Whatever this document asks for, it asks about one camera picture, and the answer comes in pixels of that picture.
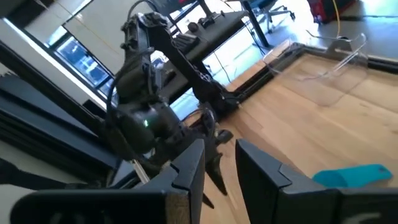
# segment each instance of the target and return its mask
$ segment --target office chair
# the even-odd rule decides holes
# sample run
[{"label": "office chair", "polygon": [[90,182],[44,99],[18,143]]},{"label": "office chair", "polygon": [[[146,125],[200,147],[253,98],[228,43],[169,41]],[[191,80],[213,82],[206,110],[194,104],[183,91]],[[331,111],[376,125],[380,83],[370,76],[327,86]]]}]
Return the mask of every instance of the office chair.
[{"label": "office chair", "polygon": [[268,33],[272,33],[272,29],[269,28],[269,24],[272,23],[272,16],[281,15],[281,14],[290,14],[290,17],[294,20],[296,18],[294,12],[287,10],[287,7],[282,5],[275,9],[272,9],[275,6],[277,0],[254,0],[249,1],[249,4],[252,9],[256,10],[256,15],[264,14],[265,17],[259,21],[259,23],[263,22],[265,19],[267,20],[267,30]]}]

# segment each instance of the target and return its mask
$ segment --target clear plastic tray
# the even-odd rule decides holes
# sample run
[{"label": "clear plastic tray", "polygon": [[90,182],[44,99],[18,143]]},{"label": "clear plastic tray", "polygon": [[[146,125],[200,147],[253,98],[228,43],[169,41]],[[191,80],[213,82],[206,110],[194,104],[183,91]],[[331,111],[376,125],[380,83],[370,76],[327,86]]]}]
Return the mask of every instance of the clear plastic tray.
[{"label": "clear plastic tray", "polygon": [[263,61],[286,88],[320,106],[331,106],[367,77],[366,44],[364,34],[349,40],[307,32],[307,37],[291,36]]}]

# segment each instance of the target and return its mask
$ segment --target blue object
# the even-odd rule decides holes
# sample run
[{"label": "blue object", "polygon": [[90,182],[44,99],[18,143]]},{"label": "blue object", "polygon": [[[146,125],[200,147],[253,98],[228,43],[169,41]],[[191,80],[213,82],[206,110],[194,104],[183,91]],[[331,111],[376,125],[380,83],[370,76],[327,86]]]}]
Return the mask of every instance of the blue object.
[{"label": "blue object", "polygon": [[337,170],[323,170],[312,180],[325,187],[364,187],[372,182],[392,178],[391,172],[380,164],[363,165]]}]

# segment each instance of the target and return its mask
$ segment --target wooden table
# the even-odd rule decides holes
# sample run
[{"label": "wooden table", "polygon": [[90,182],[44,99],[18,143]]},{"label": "wooden table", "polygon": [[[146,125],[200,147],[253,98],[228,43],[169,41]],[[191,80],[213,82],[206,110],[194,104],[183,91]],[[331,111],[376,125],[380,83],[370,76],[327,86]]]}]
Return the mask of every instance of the wooden table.
[{"label": "wooden table", "polygon": [[[264,62],[257,62],[228,89],[240,86],[264,66]],[[398,76],[376,70],[368,70],[365,80],[331,106],[319,106],[275,78],[220,124],[234,134],[234,139],[218,148],[224,154],[221,171],[228,196],[223,196],[206,176],[205,193],[215,209],[203,205],[201,222],[250,223],[236,174],[234,147],[238,138],[251,141],[309,177],[324,169],[374,163],[398,174],[395,96]],[[398,178],[384,183],[384,187],[398,187]]]}]

